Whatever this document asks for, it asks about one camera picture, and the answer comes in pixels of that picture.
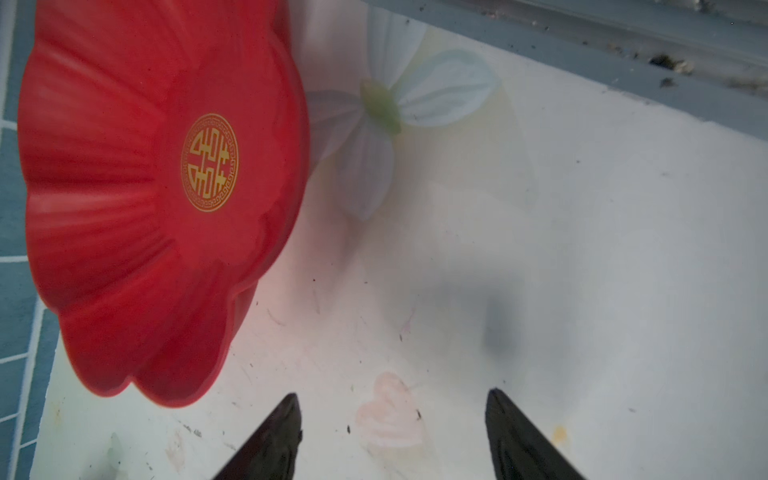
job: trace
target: white surface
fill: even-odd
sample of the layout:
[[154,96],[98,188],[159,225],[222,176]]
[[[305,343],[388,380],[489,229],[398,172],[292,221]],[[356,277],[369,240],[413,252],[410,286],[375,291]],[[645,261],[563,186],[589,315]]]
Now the white surface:
[[[366,6],[295,13],[307,89],[356,93]],[[434,28],[417,57],[455,47],[503,90],[466,121],[404,126],[366,223],[321,163],[198,403],[93,397],[59,348],[32,478],[110,478],[113,433],[118,478],[210,478],[291,391],[299,480],[493,478],[493,386],[564,427],[591,480],[768,477],[768,144]],[[420,447],[356,429],[383,372],[411,390]]]

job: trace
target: tile grout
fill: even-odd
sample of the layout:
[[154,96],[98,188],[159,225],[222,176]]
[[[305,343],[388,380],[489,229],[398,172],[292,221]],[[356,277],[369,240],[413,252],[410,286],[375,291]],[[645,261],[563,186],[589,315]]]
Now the tile grout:
[[26,353],[19,353],[18,355],[6,356],[5,358],[0,359],[0,365],[2,365],[3,363],[13,362],[15,360],[21,360],[25,358],[27,358]]
[[0,419],[0,423],[7,422],[8,420],[13,420],[16,417],[18,417],[18,412],[12,413],[11,415],[6,415],[3,418]]
[[10,255],[7,257],[0,257],[0,263],[24,263],[28,262],[29,258],[26,255]]
[[13,52],[13,34],[16,29],[17,0],[0,2],[0,119],[5,118],[5,97],[8,93],[8,80],[11,77],[11,55]]
[[11,447],[11,461],[8,464],[8,478],[15,478],[16,467],[18,465],[18,453],[21,450],[22,430],[27,415],[27,404],[29,404],[29,392],[32,387],[32,374],[35,371],[35,357],[38,353],[38,344],[40,343],[40,330],[43,323],[43,314],[45,313],[45,304],[40,296],[35,303],[35,313],[32,315],[32,334],[29,337],[29,348],[27,350],[27,362],[24,365],[24,376],[22,377],[22,393],[18,402],[18,416],[16,417],[16,427],[13,432],[13,444]]

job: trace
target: red plastic bowl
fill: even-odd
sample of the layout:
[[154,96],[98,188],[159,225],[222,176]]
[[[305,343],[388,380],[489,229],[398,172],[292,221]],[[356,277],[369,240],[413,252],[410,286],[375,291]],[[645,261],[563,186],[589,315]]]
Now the red plastic bowl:
[[286,4],[38,0],[18,139],[32,276],[80,380],[199,399],[306,185]]

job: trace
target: stain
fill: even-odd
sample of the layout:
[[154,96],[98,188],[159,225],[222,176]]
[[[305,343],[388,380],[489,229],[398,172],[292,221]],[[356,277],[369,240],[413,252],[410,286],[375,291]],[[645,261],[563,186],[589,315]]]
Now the stain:
[[696,11],[699,13],[703,13],[705,15],[712,15],[717,13],[717,10],[715,9],[714,2],[709,2],[707,0],[696,0]]
[[394,373],[384,372],[373,385],[373,400],[355,415],[359,435],[371,445],[388,449],[415,447],[424,442],[423,422],[410,389]]
[[408,317],[405,323],[403,323],[402,328],[400,329],[400,333],[411,333],[411,321],[413,320],[413,316],[416,314],[416,307],[411,308],[411,316]]
[[315,313],[320,314],[320,300],[317,298],[317,290],[312,290],[312,300],[315,303]]
[[117,433],[112,433],[109,440],[110,446],[107,450],[107,460],[112,468],[118,470],[123,464],[123,445],[121,444],[120,437],[118,437]]
[[53,409],[53,425],[56,428],[61,427],[61,406],[58,403]]
[[511,351],[511,333],[507,307],[498,296],[491,295],[485,304],[484,350],[496,358]]
[[768,80],[731,78],[728,81],[728,88],[735,88],[750,95],[765,95],[765,93],[768,91]]
[[552,445],[559,447],[568,444],[568,430],[564,426],[558,425],[552,433]]
[[184,440],[181,439],[181,432],[178,429],[174,432],[174,436],[168,439],[165,456],[168,457],[168,461],[176,473],[181,473],[181,470],[184,469]]
[[672,77],[662,78],[659,82],[659,88],[671,88],[676,86],[677,82]]

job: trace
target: gold emblem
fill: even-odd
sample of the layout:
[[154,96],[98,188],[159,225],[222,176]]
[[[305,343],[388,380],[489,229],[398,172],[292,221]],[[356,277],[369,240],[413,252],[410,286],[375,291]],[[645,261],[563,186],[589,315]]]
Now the gold emblem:
[[181,183],[189,201],[203,212],[218,210],[232,194],[239,162],[229,122],[217,114],[198,118],[181,150]]

